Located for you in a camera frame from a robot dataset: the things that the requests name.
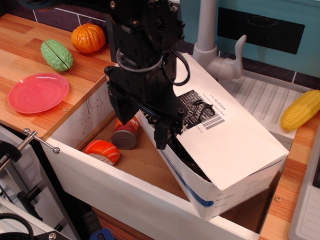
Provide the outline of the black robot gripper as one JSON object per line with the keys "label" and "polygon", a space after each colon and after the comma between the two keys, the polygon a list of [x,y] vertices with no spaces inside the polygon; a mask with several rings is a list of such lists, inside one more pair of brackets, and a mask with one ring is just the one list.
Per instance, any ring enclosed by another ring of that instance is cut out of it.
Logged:
{"label": "black robot gripper", "polygon": [[187,109],[174,93],[174,87],[181,87],[188,79],[177,81],[177,61],[185,67],[187,61],[177,51],[178,40],[157,57],[150,66],[140,66],[117,52],[118,66],[108,66],[105,74],[110,103],[125,125],[142,110],[154,117],[154,140],[156,148],[164,150],[172,139],[181,135],[185,126]]}

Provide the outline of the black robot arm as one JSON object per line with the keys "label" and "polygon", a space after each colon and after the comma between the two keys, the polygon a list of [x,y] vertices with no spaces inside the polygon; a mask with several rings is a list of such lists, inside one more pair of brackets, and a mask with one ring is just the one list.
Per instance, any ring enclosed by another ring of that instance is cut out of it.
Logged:
{"label": "black robot arm", "polygon": [[117,66],[107,66],[108,94],[118,119],[126,124],[138,111],[151,117],[160,150],[185,129],[187,109],[174,93],[176,50],[184,23],[167,0],[68,0],[67,5],[108,14],[117,46]]}

